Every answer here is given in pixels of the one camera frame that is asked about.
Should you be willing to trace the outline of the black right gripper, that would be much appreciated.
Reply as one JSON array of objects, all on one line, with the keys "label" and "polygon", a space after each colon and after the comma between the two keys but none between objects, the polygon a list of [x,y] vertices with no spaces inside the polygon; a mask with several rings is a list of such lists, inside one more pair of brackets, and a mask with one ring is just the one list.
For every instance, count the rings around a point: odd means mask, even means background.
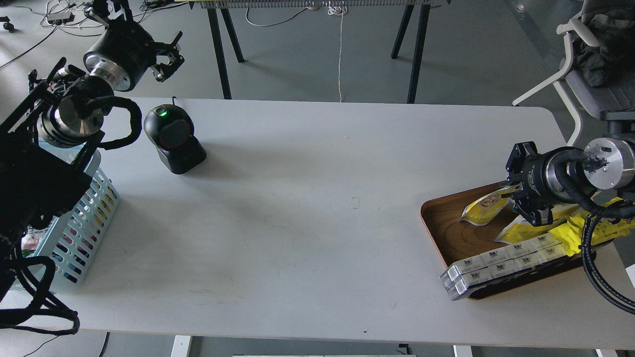
[{"label": "black right gripper", "polygon": [[550,160],[555,152],[539,154],[533,141],[514,145],[508,162],[508,184],[517,185],[510,195],[512,210],[534,227],[551,225],[554,221],[553,206],[559,202],[547,177]]}]

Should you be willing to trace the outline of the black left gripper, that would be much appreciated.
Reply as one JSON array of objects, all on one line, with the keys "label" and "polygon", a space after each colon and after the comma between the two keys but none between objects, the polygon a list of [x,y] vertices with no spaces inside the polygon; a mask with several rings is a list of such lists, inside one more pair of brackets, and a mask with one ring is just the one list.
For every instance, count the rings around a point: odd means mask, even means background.
[{"label": "black left gripper", "polygon": [[[111,13],[120,10],[124,21],[110,19]],[[156,81],[163,83],[185,62],[178,45],[183,32],[179,31],[170,43],[154,42],[149,32],[134,22],[128,0],[91,0],[83,13],[106,28],[84,54],[84,66],[92,71],[101,64],[114,65],[120,78],[113,85],[115,91],[133,90],[150,66]],[[156,56],[166,57],[168,63],[156,61]]]}]

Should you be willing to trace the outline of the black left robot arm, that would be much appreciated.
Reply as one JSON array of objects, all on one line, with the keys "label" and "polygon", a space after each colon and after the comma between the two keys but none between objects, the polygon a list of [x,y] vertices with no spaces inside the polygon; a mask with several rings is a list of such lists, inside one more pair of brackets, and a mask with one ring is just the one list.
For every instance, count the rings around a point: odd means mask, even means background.
[{"label": "black left robot arm", "polygon": [[1,327],[49,334],[77,334],[78,313],[51,292],[55,263],[22,254],[28,228],[45,229],[54,217],[73,211],[89,189],[86,172],[98,149],[119,149],[141,134],[141,110],[114,95],[131,91],[147,70],[159,83],[181,67],[178,32],[172,42],[155,41],[127,0],[115,0],[110,18],[104,0],[87,5],[86,16],[104,32],[84,55],[84,69],[61,58],[45,78],[29,74],[30,91],[1,123],[1,296],[20,282],[31,301],[1,310]]}]

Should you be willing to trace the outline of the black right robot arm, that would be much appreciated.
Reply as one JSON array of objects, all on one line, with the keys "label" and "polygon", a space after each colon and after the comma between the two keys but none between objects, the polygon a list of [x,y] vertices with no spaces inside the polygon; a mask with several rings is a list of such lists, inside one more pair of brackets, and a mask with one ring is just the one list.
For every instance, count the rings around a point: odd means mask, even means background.
[{"label": "black right robot arm", "polygon": [[599,190],[614,190],[618,197],[634,199],[634,111],[603,111],[605,136],[585,148],[559,147],[540,154],[535,142],[516,144],[506,164],[513,210],[531,225],[553,223],[553,207],[576,204],[599,217],[627,219],[634,209],[601,207],[592,201]]}]

